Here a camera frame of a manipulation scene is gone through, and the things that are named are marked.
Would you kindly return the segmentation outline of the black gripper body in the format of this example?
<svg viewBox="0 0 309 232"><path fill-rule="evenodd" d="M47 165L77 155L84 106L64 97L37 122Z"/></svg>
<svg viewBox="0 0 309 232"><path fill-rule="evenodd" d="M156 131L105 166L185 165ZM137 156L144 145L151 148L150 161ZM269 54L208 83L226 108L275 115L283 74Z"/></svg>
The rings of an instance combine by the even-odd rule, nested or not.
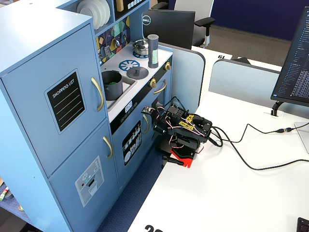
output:
<svg viewBox="0 0 309 232"><path fill-rule="evenodd" d="M164 122L167 124L167 128L174 128L172 125L172 111L171 110L156 110L158 116L162 116L160 122Z"/></svg>

